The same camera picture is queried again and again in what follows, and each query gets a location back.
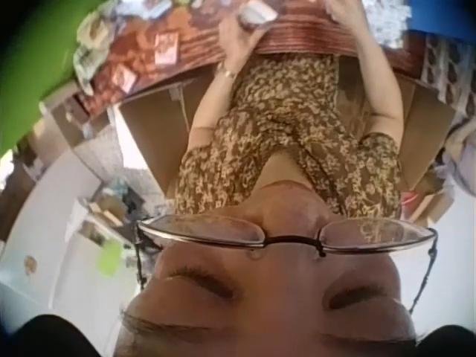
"bracelet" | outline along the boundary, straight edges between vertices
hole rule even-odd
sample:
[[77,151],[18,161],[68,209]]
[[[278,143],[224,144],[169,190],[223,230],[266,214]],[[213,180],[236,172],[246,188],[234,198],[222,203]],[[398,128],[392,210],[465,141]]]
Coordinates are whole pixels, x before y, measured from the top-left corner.
[[218,74],[218,73],[223,73],[225,75],[225,77],[231,78],[232,80],[237,78],[237,74],[232,72],[232,71],[229,71],[225,67],[224,62],[220,62],[218,64],[218,66],[216,67],[216,73],[215,74]]

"green wall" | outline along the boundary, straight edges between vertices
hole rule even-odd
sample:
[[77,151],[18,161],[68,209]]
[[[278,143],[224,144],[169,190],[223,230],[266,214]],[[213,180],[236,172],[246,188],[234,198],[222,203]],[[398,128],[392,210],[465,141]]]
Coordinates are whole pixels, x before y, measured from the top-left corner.
[[38,102],[73,75],[76,29],[101,0],[45,0],[0,68],[0,157],[40,118]]

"eyeglass frame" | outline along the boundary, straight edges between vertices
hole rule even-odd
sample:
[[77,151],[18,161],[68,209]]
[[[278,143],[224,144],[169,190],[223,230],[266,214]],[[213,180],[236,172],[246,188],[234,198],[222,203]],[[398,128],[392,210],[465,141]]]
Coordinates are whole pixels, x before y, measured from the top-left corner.
[[[389,222],[399,222],[398,219],[387,219],[387,218],[379,218],[380,220],[385,220]],[[408,310],[410,312],[410,315],[413,314],[415,310],[415,306],[417,305],[419,299],[422,296],[423,290],[425,289],[427,283],[428,283],[428,278],[430,276],[431,270],[433,268],[434,262],[437,259],[437,243],[438,243],[438,232],[433,229],[433,228],[425,228],[429,232],[431,232],[430,235],[424,236],[417,241],[410,241],[410,242],[398,242],[398,243],[393,243],[389,245],[381,245],[381,246],[375,246],[375,245],[369,245],[366,248],[364,246],[354,246],[354,247],[332,247],[331,245],[325,245],[321,242],[321,233],[324,231],[324,229],[332,223],[328,223],[327,225],[323,226],[318,230],[318,232],[315,235],[315,238],[309,238],[309,237],[302,237],[302,236],[294,236],[294,235],[286,235],[286,236],[277,236],[277,237],[267,237],[265,235],[265,238],[262,241],[259,242],[232,242],[232,241],[211,241],[210,239],[207,238],[201,238],[201,237],[194,237],[194,236],[189,236],[186,234],[174,234],[166,231],[160,231],[157,228],[150,228],[144,223],[144,221],[138,221],[134,224],[134,232],[135,232],[135,254],[137,258],[137,268],[138,268],[138,282],[141,285],[141,291],[144,290],[145,284],[147,282],[147,279],[144,277],[142,274],[142,262],[141,262],[141,256],[139,253],[139,245],[143,242],[145,233],[150,234],[152,236],[164,238],[164,239],[170,239],[173,241],[178,241],[178,242],[192,242],[192,243],[198,243],[198,244],[203,244],[203,245],[209,245],[209,246],[215,246],[219,248],[237,248],[237,249],[248,249],[248,250],[254,250],[254,249],[264,249],[270,245],[278,244],[278,243],[298,243],[298,244],[304,244],[304,245],[309,245],[314,247],[318,253],[319,256],[324,258],[327,256],[327,254],[335,254],[335,255],[368,255],[368,254],[386,254],[386,253],[393,253],[395,251],[404,251],[407,249],[411,248],[416,248],[420,245],[426,244],[427,242],[430,242],[433,240],[433,244],[431,247],[428,249],[428,256],[430,257],[430,263],[428,264],[428,268],[426,270],[426,273],[423,277],[422,283],[420,284],[419,291],[416,294],[416,297],[414,298],[414,301],[411,305],[411,308]],[[414,225],[413,223],[405,222],[405,224],[408,225],[413,225],[414,227],[418,227]]]

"hand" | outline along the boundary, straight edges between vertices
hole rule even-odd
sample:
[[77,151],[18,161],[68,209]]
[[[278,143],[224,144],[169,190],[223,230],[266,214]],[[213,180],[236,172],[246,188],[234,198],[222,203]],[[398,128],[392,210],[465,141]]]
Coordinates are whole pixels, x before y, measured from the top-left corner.
[[331,18],[344,26],[352,35],[369,31],[367,15],[361,0],[323,0]]
[[219,44],[225,52],[226,69],[238,74],[268,29],[259,27],[249,33],[239,24],[236,13],[225,17],[219,25]]

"brown patterned dress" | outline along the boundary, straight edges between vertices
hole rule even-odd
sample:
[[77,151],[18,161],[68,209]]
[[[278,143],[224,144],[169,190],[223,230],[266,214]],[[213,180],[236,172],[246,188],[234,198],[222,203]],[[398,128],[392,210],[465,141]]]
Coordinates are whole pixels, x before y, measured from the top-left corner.
[[250,196],[270,156],[286,151],[315,192],[345,216],[396,216],[398,149],[372,133],[357,141],[338,118],[338,59],[287,54],[250,61],[210,145],[187,152],[176,213],[203,213]]

